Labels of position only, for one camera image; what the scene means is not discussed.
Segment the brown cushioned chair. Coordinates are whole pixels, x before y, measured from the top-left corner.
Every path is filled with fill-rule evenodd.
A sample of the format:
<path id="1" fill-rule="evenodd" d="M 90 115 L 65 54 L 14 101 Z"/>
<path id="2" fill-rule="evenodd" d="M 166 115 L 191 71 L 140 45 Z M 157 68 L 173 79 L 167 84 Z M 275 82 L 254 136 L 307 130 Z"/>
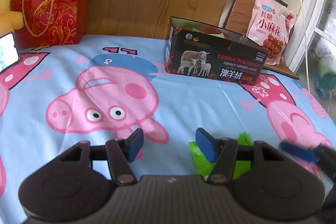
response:
<path id="1" fill-rule="evenodd" d="M 274 0 L 233 0 L 223 27 L 253 40 L 266 51 L 265 69 L 298 77 L 284 61 L 296 17 Z"/>

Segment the bright green snack packet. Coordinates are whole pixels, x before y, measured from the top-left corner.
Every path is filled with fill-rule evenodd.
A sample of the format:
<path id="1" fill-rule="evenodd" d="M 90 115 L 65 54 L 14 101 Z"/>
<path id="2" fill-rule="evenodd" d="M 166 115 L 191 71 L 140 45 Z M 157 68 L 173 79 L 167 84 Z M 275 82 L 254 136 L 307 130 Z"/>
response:
<path id="1" fill-rule="evenodd" d="M 250 160 L 236 160 L 239 148 L 247 153 L 253 151 L 252 140 L 246 132 L 236 139 L 216 139 L 200 128 L 195 141 L 189 143 L 198 174 L 210 184 L 226 184 L 251 169 Z"/>

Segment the pink twisted snack bag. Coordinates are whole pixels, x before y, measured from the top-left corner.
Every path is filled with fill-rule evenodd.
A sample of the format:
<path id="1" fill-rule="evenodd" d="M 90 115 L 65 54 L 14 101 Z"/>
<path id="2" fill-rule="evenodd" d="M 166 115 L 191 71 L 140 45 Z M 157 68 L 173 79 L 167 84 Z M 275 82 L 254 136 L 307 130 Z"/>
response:
<path id="1" fill-rule="evenodd" d="M 274 0 L 255 0 L 247 37 L 266 52 L 265 63 L 278 65 L 289 42 L 295 16 Z"/>

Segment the black sheep print box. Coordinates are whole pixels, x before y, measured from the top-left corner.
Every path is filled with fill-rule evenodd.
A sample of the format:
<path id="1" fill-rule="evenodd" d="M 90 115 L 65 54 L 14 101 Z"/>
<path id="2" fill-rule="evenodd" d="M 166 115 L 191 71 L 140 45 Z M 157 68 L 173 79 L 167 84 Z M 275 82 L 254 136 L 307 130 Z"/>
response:
<path id="1" fill-rule="evenodd" d="M 266 52 L 244 35 L 172 16 L 163 57 L 171 74 L 254 85 Z"/>

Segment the red gift bag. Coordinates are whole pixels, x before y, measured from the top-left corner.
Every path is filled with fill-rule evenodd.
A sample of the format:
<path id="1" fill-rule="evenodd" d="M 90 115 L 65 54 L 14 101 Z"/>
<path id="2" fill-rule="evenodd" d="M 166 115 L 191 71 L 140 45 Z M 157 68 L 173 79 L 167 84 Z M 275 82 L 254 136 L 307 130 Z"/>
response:
<path id="1" fill-rule="evenodd" d="M 19 49 L 77 44 L 87 31 L 88 0 L 11 0 L 11 9 L 23 15 Z"/>

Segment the yellow plush chick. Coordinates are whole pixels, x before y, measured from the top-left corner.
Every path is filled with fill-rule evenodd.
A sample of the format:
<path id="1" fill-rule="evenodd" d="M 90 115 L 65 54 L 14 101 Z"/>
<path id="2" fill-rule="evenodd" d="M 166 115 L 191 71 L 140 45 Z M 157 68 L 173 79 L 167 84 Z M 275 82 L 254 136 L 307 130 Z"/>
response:
<path id="1" fill-rule="evenodd" d="M 0 35 L 20 30 L 24 26 L 21 12 L 10 10 L 11 0 L 0 0 Z"/>

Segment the Peppa Pig bed sheet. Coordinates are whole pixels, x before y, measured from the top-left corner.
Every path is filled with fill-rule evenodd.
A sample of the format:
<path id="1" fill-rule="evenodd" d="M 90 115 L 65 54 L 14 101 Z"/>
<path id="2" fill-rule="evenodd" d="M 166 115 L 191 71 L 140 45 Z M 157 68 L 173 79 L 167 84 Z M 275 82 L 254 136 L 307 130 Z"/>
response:
<path id="1" fill-rule="evenodd" d="M 21 51 L 1 74 L 1 223 L 21 223 L 22 181 L 79 141 L 102 145 L 142 128 L 136 176 L 201 171 L 197 128 L 242 143 L 335 146 L 335 124 L 297 80 L 264 70 L 253 86 L 165 71 L 165 42 L 85 36 Z"/>

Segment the white window frame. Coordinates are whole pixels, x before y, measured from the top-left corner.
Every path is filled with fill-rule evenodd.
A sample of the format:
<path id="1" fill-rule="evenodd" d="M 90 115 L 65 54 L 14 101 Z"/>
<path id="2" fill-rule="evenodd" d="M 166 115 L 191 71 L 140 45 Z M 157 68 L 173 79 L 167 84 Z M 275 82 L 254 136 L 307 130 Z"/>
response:
<path id="1" fill-rule="evenodd" d="M 318 27 L 323 15 L 323 7 L 326 0 L 303 0 L 303 9 L 299 12 L 297 23 L 294 26 L 290 45 L 285 50 L 285 63 L 292 72 L 296 72 L 301 66 L 307 46 L 313 37 L 315 30 L 324 38 L 335 42 L 335 36 L 331 33 L 323 32 Z"/>

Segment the smartphone with lit screen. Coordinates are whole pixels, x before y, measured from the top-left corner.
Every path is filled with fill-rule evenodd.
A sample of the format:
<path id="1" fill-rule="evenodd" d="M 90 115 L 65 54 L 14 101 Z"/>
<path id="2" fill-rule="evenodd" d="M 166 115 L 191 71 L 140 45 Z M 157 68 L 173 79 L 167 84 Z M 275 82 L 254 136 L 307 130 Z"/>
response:
<path id="1" fill-rule="evenodd" d="M 9 32 L 0 38 L 0 72 L 4 72 L 19 61 L 14 34 Z"/>

